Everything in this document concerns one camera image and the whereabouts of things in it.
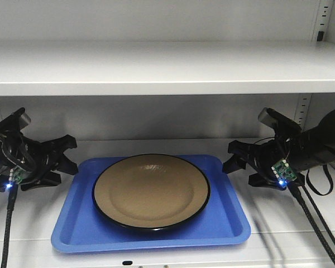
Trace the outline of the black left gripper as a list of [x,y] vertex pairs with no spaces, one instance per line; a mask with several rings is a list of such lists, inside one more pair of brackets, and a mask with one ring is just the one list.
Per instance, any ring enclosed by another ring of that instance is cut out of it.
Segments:
[[[61,184],[57,172],[75,175],[76,163],[62,155],[67,149],[77,148],[76,139],[71,135],[38,142],[25,138],[17,131],[0,133],[0,192],[20,187],[22,191],[35,188],[52,187]],[[24,180],[6,189],[11,169],[24,170]]]

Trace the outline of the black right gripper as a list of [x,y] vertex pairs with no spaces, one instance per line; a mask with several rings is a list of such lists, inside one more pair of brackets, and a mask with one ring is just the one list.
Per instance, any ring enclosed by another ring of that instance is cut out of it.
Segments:
[[223,163],[222,171],[225,174],[245,169],[248,163],[255,171],[249,176],[248,184],[254,187],[285,190],[290,181],[297,186],[304,185],[304,176],[292,172],[292,179],[277,178],[272,167],[281,160],[288,160],[290,145],[287,138],[275,137],[274,139],[257,145],[234,140],[228,145],[228,153],[235,154]]

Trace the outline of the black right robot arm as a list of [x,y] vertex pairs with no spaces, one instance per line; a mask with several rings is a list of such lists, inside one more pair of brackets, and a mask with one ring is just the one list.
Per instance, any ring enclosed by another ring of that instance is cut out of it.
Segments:
[[296,122],[272,108],[265,107],[258,120],[274,130],[274,139],[260,145],[230,142],[228,153],[232,156],[223,164],[224,173],[250,165],[255,170],[248,180],[251,186],[285,190],[286,185],[279,183],[272,170],[278,161],[285,160],[296,174],[335,162],[335,110],[305,132]]

